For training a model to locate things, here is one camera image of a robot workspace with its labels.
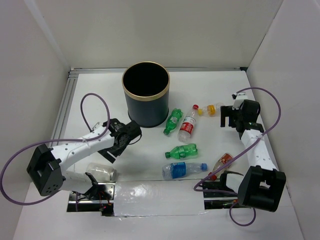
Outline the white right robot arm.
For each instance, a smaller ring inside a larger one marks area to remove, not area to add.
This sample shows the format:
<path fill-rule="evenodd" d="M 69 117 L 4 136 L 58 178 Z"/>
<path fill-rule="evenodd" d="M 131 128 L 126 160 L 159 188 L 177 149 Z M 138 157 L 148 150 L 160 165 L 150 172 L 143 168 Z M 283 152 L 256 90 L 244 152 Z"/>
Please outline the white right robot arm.
<path fill-rule="evenodd" d="M 260 104 L 249 99 L 236 99 L 233 105 L 222 106 L 220 126 L 235 128 L 247 151 L 249 168 L 245 175 L 224 171 L 218 184 L 223 196 L 237 194 L 241 206 L 275 212 L 286 183 L 284 172 L 272 162 L 263 137 L 264 128 L 257 123 Z"/>

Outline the clear plastic jar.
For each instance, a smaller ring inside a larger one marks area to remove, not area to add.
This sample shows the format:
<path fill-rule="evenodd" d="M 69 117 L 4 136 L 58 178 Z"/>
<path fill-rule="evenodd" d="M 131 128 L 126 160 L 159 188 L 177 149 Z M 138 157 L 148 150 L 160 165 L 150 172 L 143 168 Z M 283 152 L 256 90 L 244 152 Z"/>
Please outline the clear plastic jar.
<path fill-rule="evenodd" d="M 117 170 L 108 165 L 90 163 L 86 172 L 92 174 L 98 182 L 115 182 L 117 179 Z"/>

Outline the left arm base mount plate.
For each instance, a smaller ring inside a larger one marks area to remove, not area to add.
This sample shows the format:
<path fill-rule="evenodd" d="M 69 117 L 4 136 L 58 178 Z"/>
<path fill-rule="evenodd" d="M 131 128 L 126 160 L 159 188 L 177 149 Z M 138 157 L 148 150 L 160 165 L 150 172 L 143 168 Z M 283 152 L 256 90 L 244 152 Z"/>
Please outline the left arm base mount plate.
<path fill-rule="evenodd" d="M 99 183 L 99 190 L 86 198 L 84 194 L 71 191 L 67 213 L 100 213 L 104 217 L 114 216 L 115 182 Z"/>

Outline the clear bottle with blue label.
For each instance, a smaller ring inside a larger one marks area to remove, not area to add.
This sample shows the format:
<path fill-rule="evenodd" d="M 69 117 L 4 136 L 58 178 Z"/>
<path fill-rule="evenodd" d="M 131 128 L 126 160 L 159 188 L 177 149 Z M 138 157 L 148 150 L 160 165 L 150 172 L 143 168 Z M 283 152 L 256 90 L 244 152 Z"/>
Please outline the clear bottle with blue label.
<path fill-rule="evenodd" d="M 207 171 L 208 165 L 206 163 L 170 163 L 162 167 L 162 177 L 165 180 L 174 180 Z"/>

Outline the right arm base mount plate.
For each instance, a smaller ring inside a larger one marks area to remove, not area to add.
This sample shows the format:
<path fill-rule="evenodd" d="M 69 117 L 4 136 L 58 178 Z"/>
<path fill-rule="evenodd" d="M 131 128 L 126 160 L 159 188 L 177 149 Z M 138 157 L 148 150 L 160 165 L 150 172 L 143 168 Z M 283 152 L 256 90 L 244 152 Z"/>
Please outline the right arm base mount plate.
<path fill-rule="evenodd" d="M 219 181 L 206 181 L 200 185 L 200 189 L 231 192 L 231 190 L 224 188 Z M 229 209 L 233 203 L 237 202 L 237 197 L 223 192 L 203 192 L 203 202 L 205 210 Z"/>

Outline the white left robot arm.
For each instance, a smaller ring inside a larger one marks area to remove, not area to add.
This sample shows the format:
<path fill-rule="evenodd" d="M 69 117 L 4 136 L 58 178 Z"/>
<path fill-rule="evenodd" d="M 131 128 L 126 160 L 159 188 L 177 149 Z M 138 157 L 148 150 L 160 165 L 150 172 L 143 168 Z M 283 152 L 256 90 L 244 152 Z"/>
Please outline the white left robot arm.
<path fill-rule="evenodd" d="M 68 168 L 94 153 L 114 163 L 131 141 L 140 136 L 142 130 L 134 120 L 124 124 L 112 118 L 76 142 L 51 148 L 44 143 L 37 146 L 26 170 L 42 197 L 65 190 L 93 200 L 106 188 L 91 173 L 70 172 Z"/>

